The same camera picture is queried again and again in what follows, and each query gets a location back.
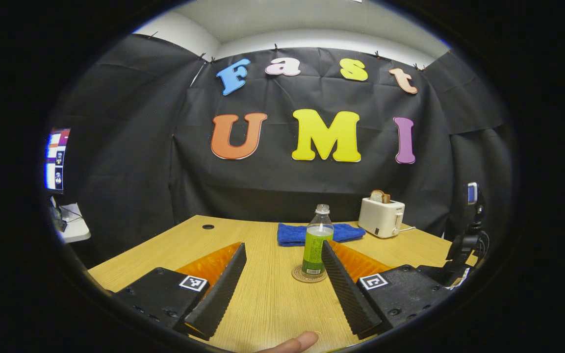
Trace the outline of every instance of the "wooden table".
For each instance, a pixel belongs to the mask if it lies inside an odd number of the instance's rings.
[[[206,230],[204,224],[215,228]],[[358,227],[357,222],[348,224]],[[308,353],[361,342],[351,333],[329,279],[301,283],[291,276],[302,261],[303,247],[278,246],[277,230],[278,223],[197,215],[88,272],[104,288],[119,291],[153,268],[175,270],[241,241],[245,243],[247,262],[224,319],[207,343],[229,351],[255,352],[304,330],[320,335]],[[388,239],[366,233],[362,239],[344,244],[392,267],[442,266],[450,247],[448,241],[417,229]],[[475,261],[471,256],[468,264]]]

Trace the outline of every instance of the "ceiling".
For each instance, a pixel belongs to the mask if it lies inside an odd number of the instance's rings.
[[[287,29],[338,29],[368,34],[440,56],[448,46],[383,4],[363,0],[195,0],[173,11],[222,44]]]

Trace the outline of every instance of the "phone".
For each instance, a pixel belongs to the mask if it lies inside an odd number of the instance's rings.
[[[478,200],[478,184],[468,183],[468,205],[474,205]]]

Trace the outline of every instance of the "bottle label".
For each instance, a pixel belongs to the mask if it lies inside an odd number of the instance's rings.
[[[333,234],[313,235],[307,232],[305,243],[305,255],[302,260],[302,271],[308,275],[319,275],[324,272],[324,264],[321,261],[321,247],[324,240],[333,239]]]

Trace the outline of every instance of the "cork coaster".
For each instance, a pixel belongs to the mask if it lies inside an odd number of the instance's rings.
[[[302,265],[299,265],[298,267],[294,268],[293,271],[291,271],[291,275],[300,282],[317,283],[319,281],[323,281],[326,278],[326,271],[322,272],[319,275],[309,277],[309,275],[302,273]]]

